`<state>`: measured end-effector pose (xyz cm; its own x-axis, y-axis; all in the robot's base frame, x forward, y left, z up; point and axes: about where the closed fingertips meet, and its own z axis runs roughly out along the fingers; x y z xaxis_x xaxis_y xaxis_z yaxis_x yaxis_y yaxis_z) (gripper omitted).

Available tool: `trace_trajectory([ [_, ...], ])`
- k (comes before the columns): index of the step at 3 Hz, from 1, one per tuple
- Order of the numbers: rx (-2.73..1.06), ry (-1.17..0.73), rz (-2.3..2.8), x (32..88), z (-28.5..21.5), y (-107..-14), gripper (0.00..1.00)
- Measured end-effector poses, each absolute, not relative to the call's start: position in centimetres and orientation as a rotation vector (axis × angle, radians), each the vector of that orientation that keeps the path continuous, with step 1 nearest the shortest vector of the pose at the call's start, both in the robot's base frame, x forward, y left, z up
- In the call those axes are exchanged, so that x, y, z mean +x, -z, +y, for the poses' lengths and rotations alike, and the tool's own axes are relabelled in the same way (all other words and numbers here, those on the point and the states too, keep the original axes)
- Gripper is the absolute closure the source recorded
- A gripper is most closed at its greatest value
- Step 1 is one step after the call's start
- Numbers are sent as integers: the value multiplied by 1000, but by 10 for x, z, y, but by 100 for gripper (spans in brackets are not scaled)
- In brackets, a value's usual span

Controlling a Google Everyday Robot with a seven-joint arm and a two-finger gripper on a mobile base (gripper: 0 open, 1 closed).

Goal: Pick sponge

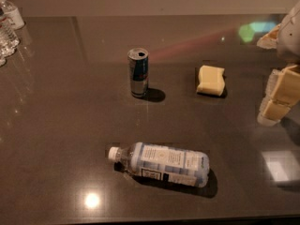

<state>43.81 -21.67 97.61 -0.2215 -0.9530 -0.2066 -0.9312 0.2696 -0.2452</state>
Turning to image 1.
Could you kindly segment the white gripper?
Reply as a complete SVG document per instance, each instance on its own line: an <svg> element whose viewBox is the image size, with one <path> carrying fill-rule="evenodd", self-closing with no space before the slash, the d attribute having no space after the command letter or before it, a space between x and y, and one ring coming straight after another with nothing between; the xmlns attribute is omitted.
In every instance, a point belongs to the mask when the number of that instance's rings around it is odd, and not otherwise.
<svg viewBox="0 0 300 225"><path fill-rule="evenodd" d="M259 124L272 127L300 101L300 1L276 25L262 36L257 46L277 48L277 55L289 64L282 70L273 69L259 108Z"/></svg>

